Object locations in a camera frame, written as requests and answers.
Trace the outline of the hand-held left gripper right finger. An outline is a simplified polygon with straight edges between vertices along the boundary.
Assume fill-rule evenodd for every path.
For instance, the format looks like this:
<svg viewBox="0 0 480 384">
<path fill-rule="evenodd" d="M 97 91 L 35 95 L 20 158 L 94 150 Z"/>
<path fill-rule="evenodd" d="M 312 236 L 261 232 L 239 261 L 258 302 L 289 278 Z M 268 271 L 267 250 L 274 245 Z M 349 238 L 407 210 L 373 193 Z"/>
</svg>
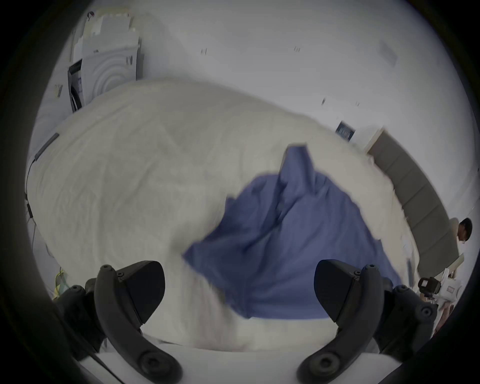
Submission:
<svg viewBox="0 0 480 384">
<path fill-rule="evenodd" d="M 332 382 L 367 351 L 371 341 L 380 354 L 404 363 L 431 338 L 437 306 L 406 285 L 393 286 L 374 264 L 360 270 L 342 261 L 321 260 L 314 291 L 338 330 L 332 341 L 299 365 L 300 383 Z"/>
</svg>

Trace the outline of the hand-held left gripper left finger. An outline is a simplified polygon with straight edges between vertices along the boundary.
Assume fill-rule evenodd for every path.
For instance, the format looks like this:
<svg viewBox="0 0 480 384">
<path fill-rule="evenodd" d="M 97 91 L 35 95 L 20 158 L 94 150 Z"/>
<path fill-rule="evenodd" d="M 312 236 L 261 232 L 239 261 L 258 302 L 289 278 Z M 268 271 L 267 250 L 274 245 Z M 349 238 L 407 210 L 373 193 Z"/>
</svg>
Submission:
<svg viewBox="0 0 480 384">
<path fill-rule="evenodd" d="M 108 340 L 123 360 L 150 382 L 178 383 L 183 375 L 180 363 L 141 332 L 164 294 L 165 275 L 158 261 L 139 261 L 118 271 L 105 264 L 85 286 L 70 286 L 56 297 L 56 309 L 73 359 L 81 362 L 91 357 L 123 383 L 97 357 Z"/>
</svg>

